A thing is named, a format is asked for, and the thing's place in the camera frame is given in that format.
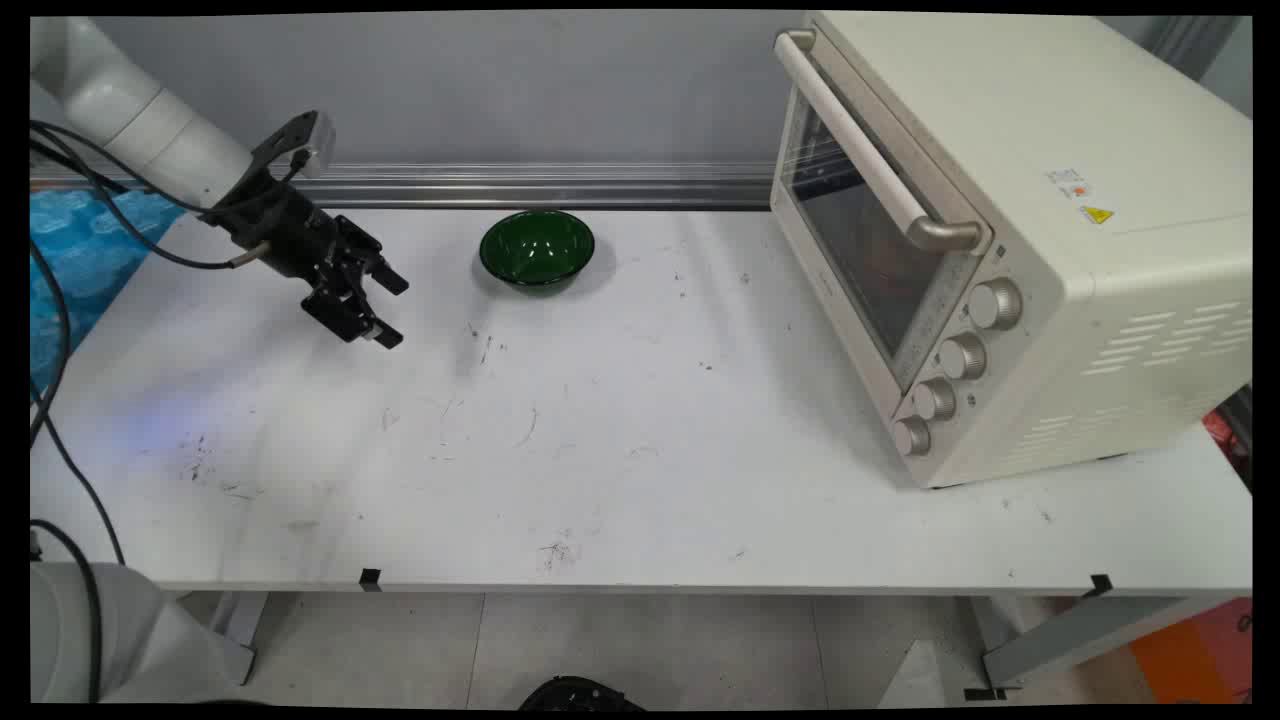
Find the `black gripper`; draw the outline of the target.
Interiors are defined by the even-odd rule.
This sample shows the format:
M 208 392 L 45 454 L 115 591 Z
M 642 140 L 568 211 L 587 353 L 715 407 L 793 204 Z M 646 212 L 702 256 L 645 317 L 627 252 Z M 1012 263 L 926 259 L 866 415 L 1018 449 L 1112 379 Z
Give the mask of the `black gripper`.
M 265 243 L 262 263 L 285 278 L 312 287 L 333 286 L 333 261 L 340 238 L 343 263 L 370 275 L 390 293 L 403 293 L 410 283 L 383 255 L 381 243 L 355 223 L 337 223 L 316 208 L 292 183 L 269 170 L 246 176 L 232 192 L 207 213 L 205 222 L 230 233 L 232 242 L 250 251 Z M 360 292 L 338 293 L 317 287 L 301 307 L 339 340 L 349 343 L 369 340 L 384 348 L 398 347 L 404 337 L 387 324 Z

